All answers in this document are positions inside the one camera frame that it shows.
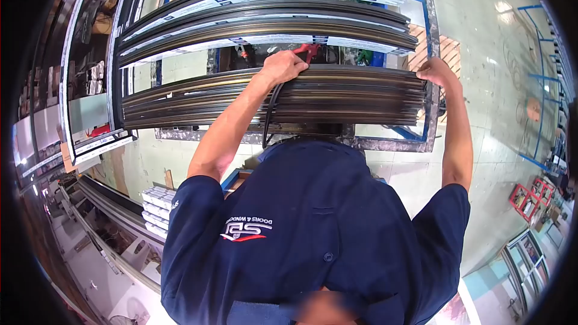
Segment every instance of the green object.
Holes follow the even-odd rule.
[[[361,53],[357,56],[357,65],[368,66],[371,63],[372,58],[373,58],[373,51],[362,49]]]

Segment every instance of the stacked boxes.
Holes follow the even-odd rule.
[[[166,238],[169,229],[169,214],[175,193],[158,186],[142,191],[142,216],[146,220],[146,228],[163,238]]]

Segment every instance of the shirt logo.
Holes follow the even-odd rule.
[[[220,234],[220,236],[222,236],[225,240],[232,242],[242,242],[247,240],[254,240],[256,238],[266,238],[266,236],[261,234],[262,231],[272,230],[273,226],[265,223],[272,224],[273,221],[257,217],[231,217],[226,222],[227,228],[225,229],[225,233]]]

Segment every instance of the wooden pallet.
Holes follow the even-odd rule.
[[[409,34],[417,38],[418,44],[415,49],[415,54],[409,54],[406,57],[406,62],[403,68],[416,72],[428,59],[427,41],[425,39],[425,28],[419,25],[410,24]],[[452,71],[458,76],[462,69],[459,57],[459,42],[445,36],[439,36],[439,52],[440,57],[447,63]],[[440,88],[440,100],[445,98],[443,88]],[[425,120],[425,111],[420,110],[417,114],[418,120]],[[446,114],[439,116],[438,123],[446,122]]]

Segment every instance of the man's right arm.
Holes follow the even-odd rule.
[[[461,184],[469,191],[472,183],[473,146],[462,84],[450,67],[439,58],[432,58],[416,73],[442,86],[446,93],[446,148],[442,160],[442,187]]]

